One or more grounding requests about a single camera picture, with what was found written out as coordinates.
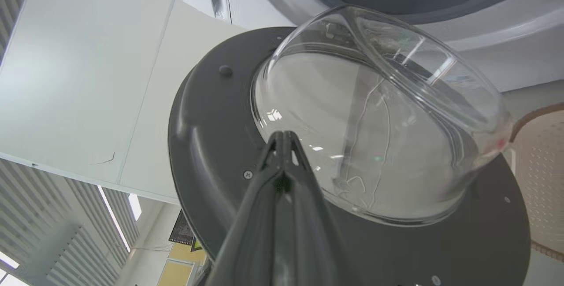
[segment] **fluorescent light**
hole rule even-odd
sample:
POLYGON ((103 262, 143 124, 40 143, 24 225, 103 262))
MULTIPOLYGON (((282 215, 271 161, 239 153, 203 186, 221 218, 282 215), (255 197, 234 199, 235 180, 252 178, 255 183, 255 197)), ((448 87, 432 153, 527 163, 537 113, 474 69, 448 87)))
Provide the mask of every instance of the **fluorescent light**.
POLYGON ((98 185, 98 191, 100 192, 100 195, 102 196, 102 199, 104 200, 106 208, 109 211, 109 215, 111 216, 111 219, 113 220, 113 225, 115 225, 115 228, 117 228, 117 232, 119 233, 119 237, 121 237, 121 240, 123 241, 123 244, 125 245, 125 248, 127 249, 127 251, 131 252, 131 249, 129 248, 129 244, 125 240, 125 236, 123 235, 123 232, 121 232, 121 228, 119 227, 119 224, 117 223, 117 219, 115 218, 115 215, 113 214, 113 210, 109 206, 108 199, 105 197, 104 189, 102 189, 102 187, 100 185, 98 185))
POLYGON ((4 278, 0 286, 29 286, 29 285, 17 279, 13 275, 8 275, 6 276, 6 278, 4 278))
POLYGON ((0 260, 2 260, 2 262, 8 264, 8 266, 16 269, 18 268, 18 266, 20 266, 20 264, 18 262, 16 262, 15 260, 13 260, 12 258, 10 258, 8 255, 0 252, 0 260))
POLYGON ((139 198, 134 193, 129 194, 129 205, 131 206, 131 211, 133 211, 133 216, 135 217, 135 221, 139 219, 141 215, 141 205, 139 204, 139 198))

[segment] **white washing machine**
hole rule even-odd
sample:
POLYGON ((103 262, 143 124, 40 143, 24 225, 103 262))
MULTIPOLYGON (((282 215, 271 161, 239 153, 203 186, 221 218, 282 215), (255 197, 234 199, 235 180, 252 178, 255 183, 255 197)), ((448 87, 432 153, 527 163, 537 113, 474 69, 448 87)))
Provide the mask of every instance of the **white washing machine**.
POLYGON ((294 26, 343 3, 417 25, 500 91, 564 79, 564 0, 183 0, 246 29, 294 26))

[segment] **washing machine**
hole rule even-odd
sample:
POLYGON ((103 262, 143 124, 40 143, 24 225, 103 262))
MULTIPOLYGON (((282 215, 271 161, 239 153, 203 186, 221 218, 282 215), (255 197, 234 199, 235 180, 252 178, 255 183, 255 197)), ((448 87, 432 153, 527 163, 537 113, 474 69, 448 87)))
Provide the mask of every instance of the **washing machine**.
POLYGON ((500 91, 564 79, 564 0, 183 0, 245 29, 300 25, 344 3, 393 15, 447 43, 500 91))

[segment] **beige plastic basket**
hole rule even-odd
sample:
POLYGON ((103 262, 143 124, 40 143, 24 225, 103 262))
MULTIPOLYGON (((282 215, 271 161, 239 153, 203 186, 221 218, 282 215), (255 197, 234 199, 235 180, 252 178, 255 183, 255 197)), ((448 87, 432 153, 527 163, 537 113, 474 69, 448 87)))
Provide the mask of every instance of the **beige plastic basket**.
POLYGON ((523 194, 532 248, 564 262, 564 104, 526 115, 506 157, 523 194))

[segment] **yellow panel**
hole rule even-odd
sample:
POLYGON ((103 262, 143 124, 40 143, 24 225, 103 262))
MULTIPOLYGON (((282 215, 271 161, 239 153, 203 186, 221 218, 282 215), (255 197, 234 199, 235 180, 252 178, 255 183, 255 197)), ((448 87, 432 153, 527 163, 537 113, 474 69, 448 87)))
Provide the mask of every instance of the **yellow panel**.
POLYGON ((157 286, 186 286, 191 271, 191 265, 167 262, 157 286))
POLYGON ((190 252, 191 249, 192 246, 190 245, 174 243, 171 253, 169 254, 169 258, 173 258, 175 260, 185 260, 187 262, 200 262, 200 264, 203 264, 206 252, 204 252, 204 250, 190 252))

